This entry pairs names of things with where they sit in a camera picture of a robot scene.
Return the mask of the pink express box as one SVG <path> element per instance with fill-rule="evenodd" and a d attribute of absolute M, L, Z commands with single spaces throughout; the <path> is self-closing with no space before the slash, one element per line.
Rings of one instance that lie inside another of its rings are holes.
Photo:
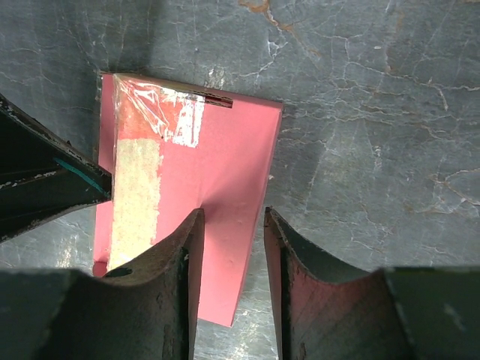
<path fill-rule="evenodd" d="M 96 209 L 103 276 L 205 213 L 199 318 L 231 326 L 245 282 L 282 106 L 127 73 L 101 77 L 99 164 L 112 200 Z"/>

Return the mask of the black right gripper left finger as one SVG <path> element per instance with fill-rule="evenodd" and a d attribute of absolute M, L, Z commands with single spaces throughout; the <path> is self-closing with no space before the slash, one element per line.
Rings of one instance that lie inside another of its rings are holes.
<path fill-rule="evenodd" d="M 1 272 L 3 359 L 192 359 L 205 216 L 92 277 L 73 268 Z"/>

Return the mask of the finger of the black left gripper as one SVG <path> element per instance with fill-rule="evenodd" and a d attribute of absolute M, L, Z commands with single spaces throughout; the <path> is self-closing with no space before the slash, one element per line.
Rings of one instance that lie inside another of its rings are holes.
<path fill-rule="evenodd" d="M 112 198 L 112 175 L 1 98 L 1 240 Z"/>

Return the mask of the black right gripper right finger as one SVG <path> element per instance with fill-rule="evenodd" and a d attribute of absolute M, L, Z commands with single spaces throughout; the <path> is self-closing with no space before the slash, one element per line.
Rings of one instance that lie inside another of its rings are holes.
<path fill-rule="evenodd" d="M 356 268 L 273 208 L 264 244 L 281 359 L 477 359 L 479 268 Z"/>

